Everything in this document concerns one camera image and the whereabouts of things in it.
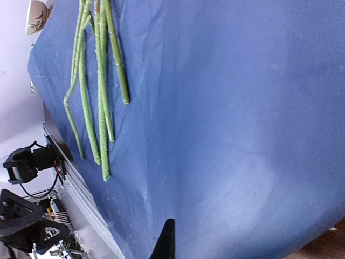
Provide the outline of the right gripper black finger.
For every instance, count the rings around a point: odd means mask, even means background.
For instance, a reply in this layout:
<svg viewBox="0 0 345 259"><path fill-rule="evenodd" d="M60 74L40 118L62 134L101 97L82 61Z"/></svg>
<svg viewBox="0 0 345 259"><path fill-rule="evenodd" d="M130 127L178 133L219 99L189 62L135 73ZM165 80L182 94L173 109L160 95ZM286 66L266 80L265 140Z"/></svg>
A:
<svg viewBox="0 0 345 259"><path fill-rule="evenodd" d="M167 219L150 259L175 259L175 219Z"/></svg>

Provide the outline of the blue wrapping paper sheet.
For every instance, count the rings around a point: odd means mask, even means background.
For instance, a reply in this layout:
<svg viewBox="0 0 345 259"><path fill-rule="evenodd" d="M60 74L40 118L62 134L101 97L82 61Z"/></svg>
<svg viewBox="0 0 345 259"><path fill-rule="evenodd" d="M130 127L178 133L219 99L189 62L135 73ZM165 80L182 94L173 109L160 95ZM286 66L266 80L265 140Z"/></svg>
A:
<svg viewBox="0 0 345 259"><path fill-rule="evenodd" d="M344 1L112 1L131 102L107 91L111 178L63 106L78 1L56 1L28 71L125 258L165 221L177 258L281 258L344 217Z"/></svg>

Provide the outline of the orange fake flower stem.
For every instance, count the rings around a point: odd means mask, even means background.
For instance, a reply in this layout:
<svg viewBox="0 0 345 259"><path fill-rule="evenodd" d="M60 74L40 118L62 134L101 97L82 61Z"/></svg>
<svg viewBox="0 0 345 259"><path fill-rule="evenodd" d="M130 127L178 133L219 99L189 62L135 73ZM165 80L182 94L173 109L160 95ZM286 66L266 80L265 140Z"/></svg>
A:
<svg viewBox="0 0 345 259"><path fill-rule="evenodd" d="M82 20L81 15L79 15L77 19L77 26L76 26L75 35L74 35L70 86L64 96L63 105L64 105L64 109L65 109L68 121L72 129L72 132L75 137L75 143L77 145L79 155L82 159L84 159L85 155L84 155L84 151L81 144L80 134L75 122L75 113L76 113L76 111L74 110L75 106L71 103L71 98L74 97L74 92L75 92L75 87L77 84L77 77L78 77L77 65L79 61L79 52L80 52L79 51L79 30L81 27L81 20Z"/></svg>

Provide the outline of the blue fake flower stems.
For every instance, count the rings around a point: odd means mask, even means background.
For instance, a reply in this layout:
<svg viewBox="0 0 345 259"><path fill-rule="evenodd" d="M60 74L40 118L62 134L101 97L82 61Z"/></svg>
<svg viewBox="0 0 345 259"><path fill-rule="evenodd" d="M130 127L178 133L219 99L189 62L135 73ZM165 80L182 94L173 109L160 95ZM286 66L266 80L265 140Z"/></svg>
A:
<svg viewBox="0 0 345 259"><path fill-rule="evenodd" d="M104 1L79 1L77 25L73 42L71 82L65 95L65 110L69 114L81 158L91 158L102 179L111 177L109 143L115 140L107 96L107 22ZM81 119L85 130L76 125L77 116L69 107L69 98L79 88Z"/></svg>

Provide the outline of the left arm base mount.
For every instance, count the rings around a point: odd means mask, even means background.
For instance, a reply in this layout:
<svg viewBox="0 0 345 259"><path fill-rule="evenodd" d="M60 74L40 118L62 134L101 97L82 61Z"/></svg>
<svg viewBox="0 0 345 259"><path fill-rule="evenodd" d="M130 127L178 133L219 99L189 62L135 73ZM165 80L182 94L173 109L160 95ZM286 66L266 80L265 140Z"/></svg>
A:
<svg viewBox="0 0 345 259"><path fill-rule="evenodd" d="M55 147L34 142L1 159L1 182L22 186L49 168L56 170L55 180L63 181L66 169L59 169L61 164ZM19 258L34 249L42 255L70 233L68 225L47 219L39 204L1 190L1 258Z"/></svg>

